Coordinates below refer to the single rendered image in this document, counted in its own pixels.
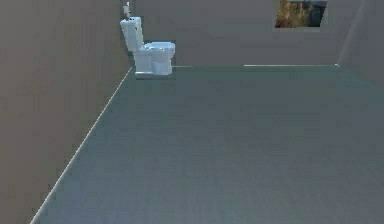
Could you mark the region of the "framed brown wall picture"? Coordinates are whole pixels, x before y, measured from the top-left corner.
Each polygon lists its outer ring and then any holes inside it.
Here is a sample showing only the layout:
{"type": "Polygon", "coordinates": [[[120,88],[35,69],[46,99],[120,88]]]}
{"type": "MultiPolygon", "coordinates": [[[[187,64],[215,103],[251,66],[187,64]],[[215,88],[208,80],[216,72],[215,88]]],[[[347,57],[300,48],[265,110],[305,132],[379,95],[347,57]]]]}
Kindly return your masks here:
{"type": "Polygon", "coordinates": [[[274,27],[317,29],[321,27],[328,0],[279,0],[274,27]]]}

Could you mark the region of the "white toilet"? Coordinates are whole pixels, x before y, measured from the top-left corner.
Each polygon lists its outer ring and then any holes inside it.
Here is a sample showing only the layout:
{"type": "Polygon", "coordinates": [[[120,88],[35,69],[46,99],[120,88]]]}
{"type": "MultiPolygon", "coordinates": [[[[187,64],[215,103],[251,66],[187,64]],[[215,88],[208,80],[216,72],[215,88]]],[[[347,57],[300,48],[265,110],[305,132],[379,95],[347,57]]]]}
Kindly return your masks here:
{"type": "Polygon", "coordinates": [[[176,45],[173,42],[148,42],[143,40],[140,17],[120,21],[127,50],[133,54],[135,74],[170,75],[176,45]]]}

